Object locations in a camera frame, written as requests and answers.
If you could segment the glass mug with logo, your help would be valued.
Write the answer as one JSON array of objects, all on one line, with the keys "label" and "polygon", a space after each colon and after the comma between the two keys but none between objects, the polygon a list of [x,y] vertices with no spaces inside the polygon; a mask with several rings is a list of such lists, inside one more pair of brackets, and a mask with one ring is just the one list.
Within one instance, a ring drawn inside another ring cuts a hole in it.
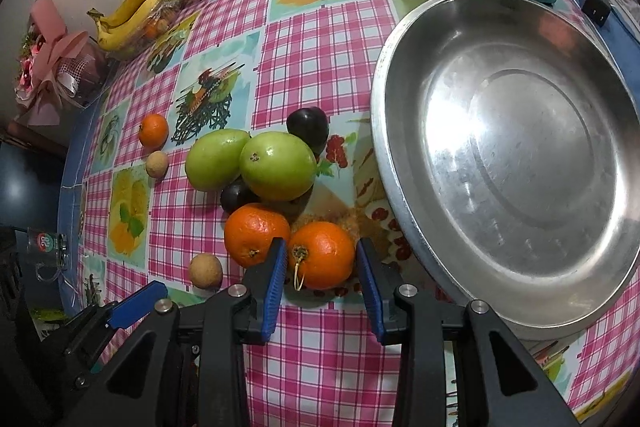
[{"label": "glass mug with logo", "polygon": [[34,267],[40,283],[55,282],[68,268],[67,237],[62,233],[33,228],[27,228],[26,234],[26,263]]}]

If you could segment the orange with stem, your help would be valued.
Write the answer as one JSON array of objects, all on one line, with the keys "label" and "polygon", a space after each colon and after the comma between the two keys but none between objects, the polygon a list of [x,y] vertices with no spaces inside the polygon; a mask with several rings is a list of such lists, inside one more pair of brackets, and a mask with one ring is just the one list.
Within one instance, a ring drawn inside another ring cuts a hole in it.
[{"label": "orange with stem", "polygon": [[293,287],[327,291],[342,285],[352,274],[355,243],[341,227],[314,221],[299,228],[288,241],[288,266]]}]

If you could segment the green apple right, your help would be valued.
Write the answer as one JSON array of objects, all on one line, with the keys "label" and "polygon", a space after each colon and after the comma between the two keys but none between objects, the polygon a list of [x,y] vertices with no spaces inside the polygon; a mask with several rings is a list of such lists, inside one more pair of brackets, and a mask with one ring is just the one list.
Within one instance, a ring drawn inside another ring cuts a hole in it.
[{"label": "green apple right", "polygon": [[240,175],[250,191],[271,202],[289,202],[308,192],[317,161],[296,135],[267,131],[253,136],[240,155]]}]

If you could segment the large steel basin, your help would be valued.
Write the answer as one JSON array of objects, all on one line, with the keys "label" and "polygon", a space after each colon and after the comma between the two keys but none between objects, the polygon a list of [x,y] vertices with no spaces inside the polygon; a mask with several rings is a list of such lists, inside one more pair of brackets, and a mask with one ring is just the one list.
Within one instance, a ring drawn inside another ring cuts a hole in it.
[{"label": "large steel basin", "polygon": [[532,0],[430,0],[383,46],[372,139],[421,265],[550,340],[602,317],[639,263],[639,113],[608,54]]}]

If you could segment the brown longan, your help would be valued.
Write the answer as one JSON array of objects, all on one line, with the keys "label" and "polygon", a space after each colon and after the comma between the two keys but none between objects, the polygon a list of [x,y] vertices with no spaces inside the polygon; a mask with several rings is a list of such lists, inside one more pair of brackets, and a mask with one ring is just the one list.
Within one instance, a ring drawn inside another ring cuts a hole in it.
[{"label": "brown longan", "polygon": [[198,254],[190,262],[189,277],[197,288],[217,288],[222,281],[221,263],[215,255]]},{"label": "brown longan", "polygon": [[169,166],[168,155],[161,150],[154,150],[145,161],[145,171],[152,179],[162,179]]}]

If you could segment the pink flower bouquet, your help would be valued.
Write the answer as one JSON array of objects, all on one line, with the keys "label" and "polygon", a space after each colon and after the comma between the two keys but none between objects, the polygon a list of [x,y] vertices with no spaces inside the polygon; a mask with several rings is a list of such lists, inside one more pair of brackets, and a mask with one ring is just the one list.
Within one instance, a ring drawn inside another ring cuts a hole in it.
[{"label": "pink flower bouquet", "polygon": [[104,52],[87,31],[70,31],[53,0],[35,0],[21,45],[14,83],[18,119],[29,127],[53,127],[64,110],[84,109],[106,83]]}]

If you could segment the green apple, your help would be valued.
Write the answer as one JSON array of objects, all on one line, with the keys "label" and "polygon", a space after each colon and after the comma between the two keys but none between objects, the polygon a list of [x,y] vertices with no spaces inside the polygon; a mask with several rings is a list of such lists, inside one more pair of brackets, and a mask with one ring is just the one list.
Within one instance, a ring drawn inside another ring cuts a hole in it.
[{"label": "green apple", "polygon": [[219,129],[201,136],[191,146],[184,171],[196,191],[216,192],[240,175],[240,155],[250,134],[244,130]]},{"label": "green apple", "polygon": [[317,161],[296,135],[267,131],[253,136],[240,155],[240,175],[250,191],[271,202],[289,202],[308,192]]}]

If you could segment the dark plum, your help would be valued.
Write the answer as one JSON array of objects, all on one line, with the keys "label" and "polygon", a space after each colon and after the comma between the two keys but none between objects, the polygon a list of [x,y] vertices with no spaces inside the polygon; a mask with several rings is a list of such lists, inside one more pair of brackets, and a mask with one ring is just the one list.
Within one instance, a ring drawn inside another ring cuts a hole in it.
[{"label": "dark plum", "polygon": [[260,198],[246,185],[240,176],[220,193],[220,205],[228,215],[245,205],[253,204],[253,202],[260,202]]},{"label": "dark plum", "polygon": [[328,117],[317,106],[303,107],[288,115],[286,129],[305,142],[316,156],[321,155],[329,138]]}]

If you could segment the clear plastic fruit bag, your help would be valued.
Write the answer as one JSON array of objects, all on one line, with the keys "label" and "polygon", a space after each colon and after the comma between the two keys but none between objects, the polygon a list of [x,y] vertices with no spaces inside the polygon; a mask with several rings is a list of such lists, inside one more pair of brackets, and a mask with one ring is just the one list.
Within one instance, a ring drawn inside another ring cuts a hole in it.
[{"label": "clear plastic fruit bag", "polygon": [[185,5],[186,0],[160,0],[114,50],[106,51],[106,55],[124,62],[137,57],[175,26]]}]

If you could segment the black power adapter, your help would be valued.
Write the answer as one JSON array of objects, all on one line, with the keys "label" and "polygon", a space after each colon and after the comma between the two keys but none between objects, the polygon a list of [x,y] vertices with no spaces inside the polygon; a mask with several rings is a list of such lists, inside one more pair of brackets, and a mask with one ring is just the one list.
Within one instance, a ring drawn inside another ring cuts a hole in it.
[{"label": "black power adapter", "polygon": [[578,0],[582,12],[595,25],[602,27],[611,14],[611,3],[608,0]]}]

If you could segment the small orange mandarin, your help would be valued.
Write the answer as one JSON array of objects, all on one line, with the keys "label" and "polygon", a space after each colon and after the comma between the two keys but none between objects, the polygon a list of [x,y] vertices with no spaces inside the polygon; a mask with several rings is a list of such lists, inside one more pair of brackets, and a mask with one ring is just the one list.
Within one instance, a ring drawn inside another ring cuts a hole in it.
[{"label": "small orange mandarin", "polygon": [[148,150],[159,150],[168,138],[168,124],[163,115],[145,115],[139,124],[138,139]]}]

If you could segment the checkered fruit tablecloth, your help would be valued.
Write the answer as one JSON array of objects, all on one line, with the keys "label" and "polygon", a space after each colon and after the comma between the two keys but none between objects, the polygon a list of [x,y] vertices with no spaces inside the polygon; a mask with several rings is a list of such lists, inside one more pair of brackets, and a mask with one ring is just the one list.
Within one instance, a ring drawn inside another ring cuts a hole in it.
[{"label": "checkered fruit tablecloth", "polygon": [[[371,236],[405,281],[444,297],[400,231],[376,170],[369,127],[370,84],[384,40],[426,0],[203,0],[189,3],[177,27],[131,62],[81,115],[64,171],[58,229],[70,240],[70,269],[60,284],[65,309],[122,300],[152,280],[180,305],[207,297],[190,283],[198,254],[214,254],[222,286],[243,270],[224,251],[226,214],[217,193],[194,191],[183,170],[200,135],[224,127],[285,131],[289,113],[318,106],[329,116],[311,200],[292,225],[340,222]],[[201,102],[204,81],[224,75],[221,94]],[[148,114],[170,126],[168,173],[157,184],[144,171],[139,124]],[[126,196],[148,212],[125,235],[112,199]],[[245,348],[253,426],[390,426],[399,347],[383,348],[369,331],[359,284],[293,291],[265,347]],[[534,343],[544,371],[580,421],[598,425],[639,376],[639,273],[611,311],[572,340]]]}]

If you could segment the lower yellow banana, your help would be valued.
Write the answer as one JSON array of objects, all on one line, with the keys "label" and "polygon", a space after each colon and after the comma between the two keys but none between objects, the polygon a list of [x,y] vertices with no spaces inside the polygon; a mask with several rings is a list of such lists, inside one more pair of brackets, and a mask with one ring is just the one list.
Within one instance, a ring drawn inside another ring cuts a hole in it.
[{"label": "lower yellow banana", "polygon": [[99,47],[105,52],[115,52],[120,49],[149,18],[161,1],[145,0],[125,23],[111,29],[108,29],[107,24],[97,15],[93,15]]}]

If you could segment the green apple left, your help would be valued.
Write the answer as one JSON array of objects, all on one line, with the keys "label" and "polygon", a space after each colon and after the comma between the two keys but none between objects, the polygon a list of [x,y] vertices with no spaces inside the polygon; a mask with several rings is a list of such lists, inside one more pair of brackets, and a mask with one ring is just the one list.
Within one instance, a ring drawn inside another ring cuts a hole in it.
[{"label": "green apple left", "polygon": [[219,129],[201,136],[191,146],[184,171],[196,191],[216,192],[240,175],[240,155],[250,134],[244,130]]}]

